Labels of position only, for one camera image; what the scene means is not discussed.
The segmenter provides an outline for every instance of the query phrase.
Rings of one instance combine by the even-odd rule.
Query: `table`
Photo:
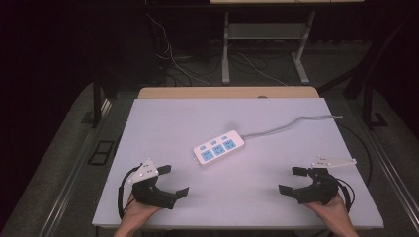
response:
[[[282,125],[297,115],[327,113],[324,100],[309,87],[144,88],[132,106],[93,224],[118,226],[118,186],[128,170],[151,158],[157,167],[172,165],[171,173],[159,177],[158,188],[173,193],[190,187],[190,192],[173,210],[156,213],[144,228],[320,228],[323,224],[311,210],[279,194],[278,184],[311,184],[309,178],[293,176],[291,168],[309,167],[317,154],[351,159],[333,119],[302,121],[246,140],[243,150],[205,168],[194,163],[192,149],[232,128],[247,133]],[[356,228],[382,227],[356,167],[330,173],[356,192],[350,213]],[[129,191],[126,185],[125,197]]]

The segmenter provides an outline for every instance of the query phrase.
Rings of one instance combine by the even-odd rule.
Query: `power strip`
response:
[[[244,146],[244,141],[235,130],[211,139],[194,148],[195,162],[207,166],[229,156]]]

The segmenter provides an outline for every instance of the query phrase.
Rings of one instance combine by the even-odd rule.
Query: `power cord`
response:
[[[124,198],[124,185],[126,183],[126,179],[129,177],[130,174],[137,171],[142,166],[142,163],[135,168],[132,168],[123,178],[123,181],[121,182],[120,187],[118,188],[118,213],[120,215],[120,218],[122,219],[124,217],[124,212],[126,210],[126,207],[129,206],[132,203],[132,200],[126,205],[126,207],[123,208],[123,198]]]
[[[170,44],[169,40],[167,39],[166,29],[162,25],[160,25],[157,21],[155,21],[148,13],[146,14],[146,16],[151,20],[151,22],[153,22],[155,25],[157,25],[158,27],[160,27],[162,29],[164,40],[167,43],[167,49],[163,52],[163,54],[167,54],[168,53],[167,57],[161,56],[159,54],[156,54],[156,56],[157,57],[160,57],[162,59],[166,59],[166,60],[168,59],[168,60],[170,60],[177,69],[179,69],[180,71],[182,71],[189,78],[194,79],[194,80],[196,80],[198,82],[204,83],[204,84],[206,84],[208,86],[212,86],[212,82],[210,80],[208,80],[208,79],[201,80],[198,77],[195,77],[195,76],[191,75],[190,73],[186,72],[181,66],[178,65],[178,63],[176,62],[176,60],[175,60],[175,58],[173,56],[173,48],[172,48],[172,45]]]
[[[213,74],[215,71],[216,71],[216,69],[219,67],[219,65],[220,65],[220,63],[221,63],[221,58],[219,58],[218,59],[218,61],[217,61],[217,64],[216,64],[216,66],[214,67],[214,69],[211,69],[210,71],[208,71],[208,72],[203,72],[203,73],[197,73],[197,72],[195,72],[195,71],[192,71],[191,69],[189,69],[189,68],[187,68],[187,67],[185,67],[185,66],[182,66],[180,63],[178,63],[178,66],[179,67],[182,67],[183,69],[184,69],[184,71],[188,71],[188,73],[190,74],[190,75],[194,75],[195,77],[203,77],[203,78],[205,78],[206,79],[206,81],[209,81],[210,79],[208,79],[207,77],[206,77],[206,75],[211,75],[211,74]],[[171,70],[176,70],[176,71],[179,71],[179,72],[181,72],[182,74],[171,74],[171,73],[169,73],[169,72],[167,72],[167,76],[168,77],[170,77],[172,80],[173,80],[173,83],[174,83],[174,85],[175,85],[175,87],[177,86],[177,82],[179,82],[180,84],[182,84],[183,86],[185,86],[185,87],[192,87],[193,86],[193,84],[192,84],[192,78],[190,77],[190,76],[188,76],[188,75],[186,75],[185,73],[184,73],[184,71],[181,71],[178,67],[171,67],[170,68]],[[187,79],[188,79],[188,81],[189,81],[189,85],[187,85],[186,83],[184,83],[180,78],[178,78],[179,76],[186,76],[187,77]]]
[[[372,157],[371,157],[371,153],[370,153],[370,151],[369,151],[369,149],[368,149],[368,147],[367,147],[366,143],[363,141],[363,139],[361,139],[361,137],[360,137],[359,135],[357,135],[357,134],[356,134],[353,130],[351,130],[349,127],[347,127],[347,126],[345,126],[345,125],[343,125],[343,124],[341,124],[341,123],[339,123],[339,122],[336,122],[336,124],[337,124],[338,126],[340,126],[340,127],[344,128],[344,129],[346,129],[347,131],[349,131],[352,135],[354,135],[354,136],[355,136],[355,138],[357,138],[357,139],[360,141],[360,143],[361,143],[361,144],[362,144],[362,146],[364,147],[365,151],[367,152],[367,157],[368,157],[368,161],[369,161],[369,173],[368,173],[368,177],[367,177],[367,180],[366,180],[366,186],[368,187],[368,186],[370,185],[370,182],[371,182],[371,177],[372,177],[372,175],[373,175],[373,159],[372,159]]]
[[[285,129],[285,128],[293,125],[294,123],[298,122],[301,119],[319,120],[319,119],[330,119],[330,118],[341,119],[342,116],[325,115],[325,116],[317,116],[317,117],[298,117],[298,118],[294,119],[293,121],[291,121],[291,122],[289,122],[289,123],[287,123],[285,125],[282,125],[282,126],[279,126],[279,127],[273,128],[273,129],[270,129],[270,130],[266,130],[266,131],[261,131],[261,132],[255,132],[255,133],[250,133],[250,134],[246,134],[246,135],[241,135],[241,138],[242,139],[248,139],[248,138],[255,137],[255,136],[269,135],[269,134],[271,134],[273,132],[276,132],[276,131]]]
[[[251,68],[252,71],[254,71],[255,69],[257,69],[257,70],[265,70],[265,69],[268,68],[268,62],[264,58],[262,58],[260,56],[255,56],[255,55],[246,55],[245,56],[243,53],[240,53],[240,52],[231,53],[230,55],[238,55],[238,56],[240,56],[242,59],[244,59],[243,61],[239,61],[239,60],[237,60],[237,59],[235,59],[234,57],[231,57],[231,56],[229,57],[229,59],[231,59],[234,62],[237,62],[238,64],[240,64],[240,65],[242,65],[244,67]],[[263,66],[257,66],[254,62],[250,62],[249,63],[249,60],[250,60],[249,58],[258,59],[259,64],[262,64],[263,63]]]
[[[282,84],[282,85],[284,85],[284,86],[287,86],[288,87],[288,85],[287,84],[285,84],[284,82],[282,82],[282,81],[280,81],[279,79],[276,79],[276,78],[274,78],[274,77],[271,77],[271,76],[269,76],[269,75],[267,75],[267,74],[265,74],[265,73],[263,73],[263,72],[261,72],[245,55],[243,55],[243,54],[241,54],[241,53],[238,53],[240,56],[242,56],[242,57],[244,57],[244,59],[246,59],[246,61],[248,61],[249,62],[249,64],[255,69],[255,71],[257,71],[259,74],[261,74],[262,76],[264,76],[264,77],[267,77],[267,78],[269,78],[269,79],[272,79],[272,80],[274,80],[274,81],[276,81],[276,82],[279,82],[280,84]]]

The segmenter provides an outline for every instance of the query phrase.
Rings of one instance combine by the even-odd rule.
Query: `hand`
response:
[[[128,203],[126,213],[114,237],[133,236],[135,231],[140,229],[155,212],[162,209],[161,207],[137,202],[134,200],[133,194],[130,194]]]
[[[352,225],[345,203],[339,194],[322,205],[320,201],[306,203],[305,206],[314,210],[317,216],[335,235],[339,237],[358,237],[357,231]]]

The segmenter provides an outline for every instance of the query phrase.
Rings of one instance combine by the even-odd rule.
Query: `metal frame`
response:
[[[55,202],[52,205],[49,216],[46,222],[43,224],[39,237],[52,236],[56,228],[58,227],[58,224],[62,218],[62,215],[64,214],[64,211],[67,208],[68,202],[70,201],[70,198],[76,189],[77,182],[80,179],[80,173],[83,170],[83,165],[87,163],[90,157],[89,153],[92,150],[93,144],[98,139],[97,134],[98,132],[101,131],[102,126],[105,123],[105,118],[108,115],[111,107],[112,107],[112,104],[108,100],[105,100],[105,102],[102,104],[101,114],[100,114],[102,119],[98,121],[98,125],[96,129],[92,129],[87,134],[87,137],[84,140],[84,143],[77,157],[77,160],[74,163],[71,173],[65,180],[65,183],[62,186],[61,191],[57,195],[57,198],[55,199]]]
[[[365,121],[361,119],[360,111],[356,108],[356,102],[350,104],[350,108],[353,111],[354,115],[357,115],[357,121],[359,126],[363,129],[364,134],[368,137],[371,145],[374,148],[374,151],[377,155],[377,160],[387,176],[388,181],[391,184],[394,192],[396,193],[400,203],[403,205],[404,211],[411,220],[414,228],[419,233],[419,205],[416,202],[413,195],[409,192],[407,187],[404,185],[400,175],[393,166],[390,157],[386,154],[384,148],[382,147],[380,141],[378,140],[376,134],[373,130],[368,128],[368,125],[365,124]]]
[[[279,37],[278,33],[271,33],[259,36],[259,37],[249,37],[245,35],[240,35],[240,31],[235,31],[235,34],[232,36],[231,29],[237,30],[237,26],[229,23],[228,21],[228,12],[225,12],[225,19],[224,19],[224,38],[223,38],[223,54],[222,54],[222,84],[229,85],[230,84],[230,73],[229,73],[229,66],[228,66],[228,39],[300,39],[298,50],[292,53],[293,63],[295,65],[296,72],[298,73],[299,79],[302,85],[309,85],[309,80],[307,74],[305,73],[305,69],[302,66],[301,57],[302,53],[304,52],[305,45],[308,41],[308,36],[311,31],[311,26],[314,21],[315,11],[311,11],[308,15],[307,21],[303,24],[303,30],[301,31],[300,36],[296,36],[295,33],[283,33],[281,37]],[[278,30],[285,30],[295,27],[300,27],[301,24],[255,24],[258,27],[275,27]]]

